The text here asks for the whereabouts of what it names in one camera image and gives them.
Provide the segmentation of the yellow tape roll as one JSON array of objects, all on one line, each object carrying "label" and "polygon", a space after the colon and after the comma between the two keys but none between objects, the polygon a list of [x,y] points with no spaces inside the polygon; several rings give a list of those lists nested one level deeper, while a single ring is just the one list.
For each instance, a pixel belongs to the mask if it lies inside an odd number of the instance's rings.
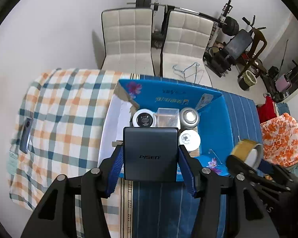
[{"label": "yellow tape roll", "polygon": [[231,154],[257,170],[263,158],[263,145],[256,141],[243,139],[237,143]]}]

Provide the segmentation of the dark grey PISEN charger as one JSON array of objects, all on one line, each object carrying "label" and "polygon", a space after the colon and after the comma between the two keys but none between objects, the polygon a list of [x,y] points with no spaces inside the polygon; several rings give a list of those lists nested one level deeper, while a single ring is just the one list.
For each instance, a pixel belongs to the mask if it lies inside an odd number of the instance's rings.
[{"label": "dark grey PISEN charger", "polygon": [[124,127],[123,166],[126,180],[175,182],[178,130],[165,127]]}]

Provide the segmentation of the orange floral cushion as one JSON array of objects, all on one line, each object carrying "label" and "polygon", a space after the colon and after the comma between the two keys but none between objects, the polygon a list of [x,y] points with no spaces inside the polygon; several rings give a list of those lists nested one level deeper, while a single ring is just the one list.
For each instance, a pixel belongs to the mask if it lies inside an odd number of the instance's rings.
[{"label": "orange floral cushion", "polygon": [[288,113],[260,125],[263,158],[271,164],[288,168],[298,164],[298,122]]}]

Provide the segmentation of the white round jar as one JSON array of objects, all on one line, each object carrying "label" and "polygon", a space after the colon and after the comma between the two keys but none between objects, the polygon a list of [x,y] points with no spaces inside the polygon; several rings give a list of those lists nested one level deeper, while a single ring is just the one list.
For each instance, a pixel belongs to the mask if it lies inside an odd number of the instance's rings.
[{"label": "white round jar", "polygon": [[184,145],[190,153],[197,150],[201,144],[201,138],[195,130],[185,130],[179,136],[179,144]]}]

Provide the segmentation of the blue striped cloth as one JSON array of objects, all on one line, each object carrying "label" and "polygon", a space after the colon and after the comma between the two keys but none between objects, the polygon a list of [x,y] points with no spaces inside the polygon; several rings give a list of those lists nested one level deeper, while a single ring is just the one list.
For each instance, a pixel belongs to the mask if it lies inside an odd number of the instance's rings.
[{"label": "blue striped cloth", "polygon": [[[228,176],[226,158],[243,139],[262,142],[255,102],[208,86],[133,74],[124,88],[141,108],[198,111],[202,166]],[[132,237],[189,237],[199,200],[186,190],[181,175],[173,183],[133,183]]]}]

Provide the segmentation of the red bag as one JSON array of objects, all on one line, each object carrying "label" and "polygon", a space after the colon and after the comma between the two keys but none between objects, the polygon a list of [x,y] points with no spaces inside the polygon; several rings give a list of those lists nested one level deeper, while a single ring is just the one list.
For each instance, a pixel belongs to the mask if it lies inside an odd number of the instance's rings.
[{"label": "red bag", "polygon": [[275,112],[275,106],[272,98],[270,96],[265,97],[265,103],[256,106],[259,122],[264,123],[277,117]]}]

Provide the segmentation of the plaid orange blue cloth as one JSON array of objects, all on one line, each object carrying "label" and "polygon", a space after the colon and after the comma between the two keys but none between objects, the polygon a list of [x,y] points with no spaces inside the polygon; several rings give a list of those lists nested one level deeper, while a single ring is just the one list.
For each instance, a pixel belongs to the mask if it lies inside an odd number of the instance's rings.
[{"label": "plaid orange blue cloth", "polygon": [[[128,73],[98,69],[55,69],[29,86],[16,116],[8,153],[10,199],[34,210],[58,175],[76,177],[98,164],[105,117],[114,88]],[[32,118],[28,153],[20,150]]]}]

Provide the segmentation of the white jar black lid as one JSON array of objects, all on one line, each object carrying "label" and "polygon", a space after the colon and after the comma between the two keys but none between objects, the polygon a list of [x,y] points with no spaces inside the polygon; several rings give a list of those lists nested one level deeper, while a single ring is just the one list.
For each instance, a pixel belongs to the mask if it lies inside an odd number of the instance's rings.
[{"label": "white jar black lid", "polygon": [[132,117],[133,127],[156,127],[156,124],[155,113],[145,108],[138,110]]}]

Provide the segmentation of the dark smartphone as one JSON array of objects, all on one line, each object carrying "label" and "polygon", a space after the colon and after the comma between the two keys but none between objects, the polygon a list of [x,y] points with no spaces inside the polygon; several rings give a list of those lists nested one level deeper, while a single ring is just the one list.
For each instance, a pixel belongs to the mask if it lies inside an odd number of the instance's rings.
[{"label": "dark smartphone", "polygon": [[22,131],[22,136],[20,139],[20,150],[23,153],[28,153],[28,146],[29,146],[29,141],[30,141],[30,132],[32,128],[32,123],[33,119],[32,118],[27,118],[25,120],[24,126],[23,126],[23,131]]}]

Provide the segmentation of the woven waste basket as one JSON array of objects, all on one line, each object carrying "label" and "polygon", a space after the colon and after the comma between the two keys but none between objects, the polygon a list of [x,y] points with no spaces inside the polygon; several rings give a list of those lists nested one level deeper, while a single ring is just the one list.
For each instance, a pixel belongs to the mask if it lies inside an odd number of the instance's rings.
[{"label": "woven waste basket", "polygon": [[249,70],[246,70],[242,74],[240,80],[238,81],[240,88],[244,91],[248,90],[251,86],[255,85],[256,83],[257,79],[255,75]]}]

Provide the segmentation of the pink suitcase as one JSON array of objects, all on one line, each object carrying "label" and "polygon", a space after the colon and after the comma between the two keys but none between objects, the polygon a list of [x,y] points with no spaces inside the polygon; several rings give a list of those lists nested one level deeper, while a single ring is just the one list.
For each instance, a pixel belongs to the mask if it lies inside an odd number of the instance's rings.
[{"label": "pink suitcase", "polygon": [[291,86],[291,81],[286,74],[283,74],[275,81],[275,86],[278,92],[284,92]]}]

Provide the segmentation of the black weight bench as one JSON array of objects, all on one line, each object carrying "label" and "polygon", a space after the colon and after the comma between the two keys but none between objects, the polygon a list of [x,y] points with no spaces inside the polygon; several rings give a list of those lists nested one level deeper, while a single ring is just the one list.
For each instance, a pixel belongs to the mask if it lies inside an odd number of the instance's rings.
[{"label": "black weight bench", "polygon": [[231,66],[235,65],[237,59],[249,47],[253,39],[251,34],[245,30],[240,30],[223,48],[217,47],[218,51],[211,53],[210,47],[204,53],[203,59],[207,67],[218,77],[222,77],[225,71],[231,71]]}]

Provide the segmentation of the right white padded chair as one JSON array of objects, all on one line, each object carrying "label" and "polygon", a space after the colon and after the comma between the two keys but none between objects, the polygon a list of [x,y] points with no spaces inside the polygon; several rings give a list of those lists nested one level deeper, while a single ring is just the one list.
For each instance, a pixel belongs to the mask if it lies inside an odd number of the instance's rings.
[{"label": "right white padded chair", "polygon": [[211,87],[212,82],[204,66],[203,56],[213,28],[211,20],[180,11],[170,11],[167,17],[166,37],[161,50],[161,76],[179,80],[172,66],[181,68],[198,62],[204,75],[198,85]]}]

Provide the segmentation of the white padded chair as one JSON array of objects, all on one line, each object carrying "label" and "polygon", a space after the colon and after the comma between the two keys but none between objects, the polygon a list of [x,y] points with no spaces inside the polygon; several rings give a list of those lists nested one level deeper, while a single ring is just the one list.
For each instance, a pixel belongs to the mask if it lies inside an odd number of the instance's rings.
[{"label": "white padded chair", "polygon": [[153,11],[122,8],[102,12],[103,70],[154,76],[151,55]]},{"label": "white padded chair", "polygon": [[203,56],[213,28],[211,20],[180,11],[170,11],[167,17],[166,37],[161,50],[161,76],[179,80],[172,66],[181,68],[198,62],[204,75],[198,85],[211,87],[212,82],[204,66]]}]

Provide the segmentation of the left white padded chair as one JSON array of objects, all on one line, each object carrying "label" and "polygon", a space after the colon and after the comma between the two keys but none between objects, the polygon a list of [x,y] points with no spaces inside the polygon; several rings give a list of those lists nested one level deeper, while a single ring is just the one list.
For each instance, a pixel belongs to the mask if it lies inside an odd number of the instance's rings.
[{"label": "left white padded chair", "polygon": [[122,8],[102,12],[103,70],[154,76],[151,55],[153,11]]}]

